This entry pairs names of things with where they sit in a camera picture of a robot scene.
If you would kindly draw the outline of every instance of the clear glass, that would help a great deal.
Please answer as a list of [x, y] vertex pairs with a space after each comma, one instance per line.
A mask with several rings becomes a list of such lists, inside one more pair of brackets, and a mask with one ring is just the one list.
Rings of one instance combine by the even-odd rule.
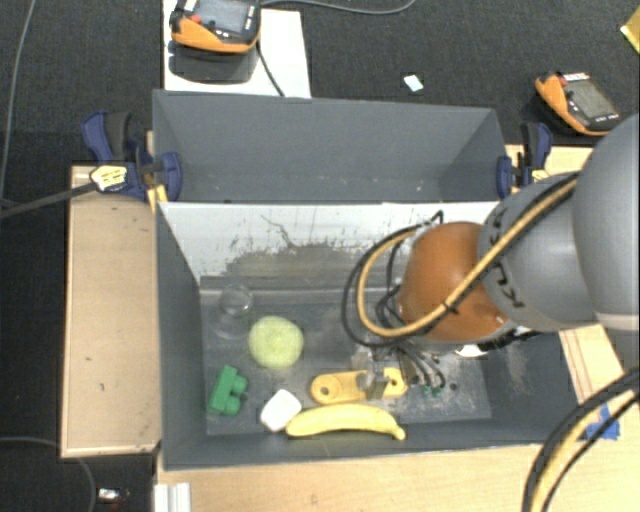
[[240, 340], [249, 335], [253, 294], [242, 284], [223, 288], [212, 319], [213, 332], [226, 340]]

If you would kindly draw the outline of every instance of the orange device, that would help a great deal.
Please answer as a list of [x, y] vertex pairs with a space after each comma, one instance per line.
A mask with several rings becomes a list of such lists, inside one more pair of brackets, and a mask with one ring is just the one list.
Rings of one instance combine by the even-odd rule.
[[207, 52], [242, 54], [260, 35], [260, 2], [255, 0], [178, 0], [169, 18], [171, 38]]
[[573, 130], [606, 135], [620, 121], [613, 103], [587, 73], [547, 73], [536, 79], [543, 101]]

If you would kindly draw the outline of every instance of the white cube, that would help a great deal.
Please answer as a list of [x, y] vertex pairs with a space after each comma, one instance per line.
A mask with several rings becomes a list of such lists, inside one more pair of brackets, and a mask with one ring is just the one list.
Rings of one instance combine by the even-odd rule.
[[260, 421], [271, 432], [279, 432], [302, 410], [302, 404], [286, 389], [279, 390], [260, 414]]

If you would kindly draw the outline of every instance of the blue tape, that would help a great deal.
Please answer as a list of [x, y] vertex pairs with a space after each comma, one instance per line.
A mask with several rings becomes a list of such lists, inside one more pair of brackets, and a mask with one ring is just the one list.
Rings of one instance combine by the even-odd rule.
[[[609, 412], [609, 408], [607, 407], [607, 404], [604, 404], [600, 408], [600, 421], [592, 423], [585, 430], [586, 438], [591, 439], [595, 435], [596, 431], [602, 426], [602, 424], [610, 417], [611, 413]], [[620, 437], [620, 423], [618, 421], [612, 423], [611, 426], [604, 431], [601, 437], [602, 439], [611, 439], [613, 441], [618, 439], [618, 437]]]

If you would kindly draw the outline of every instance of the black cable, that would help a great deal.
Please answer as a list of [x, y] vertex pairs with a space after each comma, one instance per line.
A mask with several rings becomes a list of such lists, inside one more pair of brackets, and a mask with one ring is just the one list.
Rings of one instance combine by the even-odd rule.
[[390, 313], [398, 322], [403, 323], [400, 315], [398, 315], [398, 313], [396, 313], [395, 310], [391, 306], [389, 306], [389, 301], [395, 298], [395, 296], [398, 294], [398, 291], [400, 291], [399, 284], [388, 290], [387, 293], [385, 293], [376, 304], [376, 316], [378, 317], [380, 323], [384, 325], [384, 327], [393, 326], [385, 312]]
[[389, 259], [387, 260], [387, 291], [391, 289], [391, 284], [393, 281], [393, 264], [396, 259], [396, 254], [398, 253], [400, 247], [402, 247], [403, 243], [404, 240], [401, 240], [396, 245], [394, 245], [389, 254]]
[[0, 208], [11, 208], [12, 206], [16, 206], [18, 203], [15, 201], [10, 201], [9, 199], [3, 199], [0, 197]]
[[399, 229], [397, 231], [394, 231], [393, 233], [391, 233], [390, 235], [387, 235], [382, 240], [376, 242], [372, 247], [370, 247], [360, 257], [360, 259], [358, 260], [356, 265], [353, 267], [353, 269], [351, 270], [351, 273], [349, 274], [349, 277], [347, 278], [347, 283], [346, 283], [346, 285], [344, 287], [344, 290], [343, 290], [343, 293], [342, 293], [342, 302], [341, 302], [341, 305], [340, 305], [340, 320], [342, 321], [342, 326], [344, 327], [345, 332], [347, 333], [349, 338], [351, 338], [355, 343], [358, 343], [359, 345], [363, 345], [365, 347], [370, 347], [370, 348], [371, 347], [385, 347], [385, 346], [389, 347], [389, 346], [397, 345], [398, 343], [402, 342], [403, 340], [409, 338], [409, 336], [406, 336], [406, 337], [403, 337], [403, 338], [386, 340], [386, 341], [383, 341], [383, 342], [367, 341], [367, 340], [364, 340], [364, 339], [360, 338], [358, 335], [356, 335], [353, 332], [353, 330], [351, 329], [351, 326], [349, 325], [349, 319], [347, 317], [349, 294], [351, 292], [351, 288], [353, 287], [353, 283], [359, 277], [360, 272], [362, 271], [362, 268], [365, 265], [365, 262], [369, 259], [371, 254], [373, 254], [379, 247], [381, 247], [382, 245], [387, 243], [389, 240], [392, 240], [397, 236], [403, 235], [403, 234], [408, 233], [410, 231], [416, 231], [416, 230], [418, 230], [418, 229], [420, 229], [422, 227], [430, 226], [436, 220], [442, 221], [442, 218], [443, 218], [442, 210], [439, 210], [435, 215], [433, 215], [430, 219], [426, 220], [425, 222], [420, 222], [419, 224], [414, 224], [413, 226], [408, 226], [408, 227]]
[[[447, 380], [445, 379], [442, 370], [440, 370], [440, 368], [438, 368], [435, 363], [428, 357], [422, 357], [422, 354], [413, 343], [411, 343], [410, 341], [404, 341], [398, 345], [398, 350], [402, 351], [408, 357], [410, 357], [411, 360], [417, 364], [418, 368], [420, 368], [420, 371], [422, 371], [425, 375], [428, 375], [429, 373], [427, 367], [430, 368], [440, 380], [440, 385], [438, 387], [440, 389], [444, 389], [444, 387], [447, 385]], [[428, 385], [431, 386], [431, 378], [429, 378]]]
[[402, 11], [406, 11], [415, 2], [416, 0], [409, 0], [407, 3], [401, 5], [400, 7], [395, 7], [393, 9], [386, 9], [386, 10], [356, 9], [354, 7], [346, 7], [342, 5], [318, 2], [316, 0], [266, 0], [264, 2], [261, 2], [260, 5], [262, 7], [272, 7], [274, 5], [279, 5], [279, 4], [302, 4], [302, 5], [311, 5], [314, 7], [324, 7], [326, 9], [333, 9], [335, 11], [351, 12], [354, 14], [366, 14], [369, 16], [385, 16], [388, 14], [398, 14], [398, 13], [401, 13]]
[[594, 432], [594, 434], [584, 443], [580, 449], [571, 457], [567, 465], [562, 469], [560, 475], [553, 484], [553, 487], [549, 490], [547, 497], [545, 498], [544, 504], [542, 506], [542, 512], [547, 512], [549, 509], [549, 505], [551, 504], [551, 500], [553, 499], [554, 494], [560, 487], [560, 483], [569, 472], [569, 470], [573, 467], [573, 465], [580, 460], [580, 458], [604, 435], [604, 433], [613, 425], [616, 421], [620, 419], [620, 417], [627, 412], [631, 406], [638, 401], [640, 395], [635, 395], [633, 398], [627, 400], [614, 414], [612, 414], [609, 418], [606, 419], [600, 425], [598, 430]]
[[41, 197], [40, 199], [36, 199], [35, 201], [22, 203], [18, 206], [14, 206], [13, 208], [9, 208], [8, 210], [0, 211], [0, 220], [8, 219], [9, 217], [13, 217], [14, 215], [18, 215], [20, 213], [26, 213], [31, 210], [36, 210], [38, 208], [42, 208], [43, 206], [49, 206], [61, 201], [67, 201], [74, 197], [78, 197], [86, 194], [87, 192], [93, 192], [95, 190], [96, 186], [93, 182], [85, 183], [84, 185], [72, 188], [71, 190], [65, 190], [64, 192], [58, 192], [57, 194]]
[[[431, 374], [426, 366], [426, 364], [424, 363], [422, 357], [420, 357], [420, 354], [416, 354], [415, 352], [411, 351], [411, 350], [407, 350], [406, 349], [406, 343], [401, 343], [398, 345], [397, 347], [398, 352], [406, 355], [411, 361], [413, 361], [413, 364], [416, 365], [416, 367], [420, 370], [420, 372], [422, 373], [422, 375], [424, 376], [424, 383], [426, 386], [431, 387], [433, 382], [431, 380]], [[402, 367], [402, 359], [398, 359], [400, 361], [400, 366]]]
[[534, 338], [535, 336], [539, 336], [542, 334], [540, 331], [526, 331], [521, 334], [517, 334], [517, 330], [509, 331], [508, 333], [495, 338], [489, 341], [483, 341], [482, 343], [478, 343], [478, 348], [483, 352], [489, 352], [491, 350], [499, 350], [501, 348], [506, 347], [507, 345], [511, 345], [516, 341], [526, 341], [529, 338]]
[[5, 129], [4, 146], [2, 149], [2, 162], [0, 163], [0, 198], [4, 197], [4, 184], [7, 174], [7, 162], [9, 161], [9, 143], [11, 141], [11, 132], [13, 131], [13, 103], [16, 97], [16, 85], [18, 83], [18, 71], [20, 69], [20, 59], [22, 58], [22, 50], [24, 48], [24, 42], [27, 38], [27, 32], [29, 31], [29, 25], [33, 16], [33, 11], [36, 6], [36, 0], [31, 0], [29, 11], [22, 27], [22, 35], [20, 36], [20, 42], [18, 43], [18, 50], [16, 51], [16, 58], [13, 62], [13, 74], [11, 76], [11, 87], [9, 88], [9, 106], [7, 108], [7, 126]]
[[271, 70], [269, 69], [269, 66], [267, 65], [267, 61], [265, 60], [264, 55], [262, 54], [260, 41], [256, 43], [256, 51], [258, 52], [258, 57], [260, 58], [260, 62], [262, 62], [264, 70], [267, 73], [267, 76], [269, 77], [271, 84], [275, 87], [276, 91], [278, 91], [278, 94], [284, 98], [284, 91], [280, 88], [280, 86], [278, 85], [278, 82], [276, 82], [275, 77], [273, 76], [273, 74], [271, 73]]
[[601, 389], [598, 393], [587, 399], [583, 404], [573, 409], [555, 428], [551, 435], [544, 442], [536, 460], [531, 465], [531, 471], [527, 477], [522, 498], [522, 512], [530, 512], [534, 491], [547, 467], [549, 458], [553, 455], [555, 448], [562, 443], [567, 432], [579, 421], [591, 414], [595, 409], [607, 403], [609, 400], [633, 390], [636, 395], [640, 394], [640, 371], [638, 367], [624, 374], [619, 379]]
[[[8, 444], [12, 444], [12, 443], [31, 443], [31, 444], [40, 444], [42, 446], [48, 446], [48, 447], [51, 447], [51, 448], [55, 448], [56, 450], [60, 448], [60, 446], [57, 443], [54, 443], [53, 441], [49, 441], [48, 439], [41, 439], [39, 437], [31, 437], [31, 436], [0, 437], [0, 444], [2, 444], [2, 443], [8, 443]], [[75, 458], [74, 460], [78, 461], [78, 463], [82, 467], [83, 471], [87, 475], [87, 480], [89, 481], [89, 492], [90, 492], [89, 506], [87, 508], [87, 512], [93, 512], [93, 510], [96, 507], [96, 481], [95, 481], [95, 478], [93, 477], [93, 473], [91, 472], [91, 469], [89, 468], [89, 466], [87, 465], [87, 463], [84, 460], [78, 459], [78, 458]]]

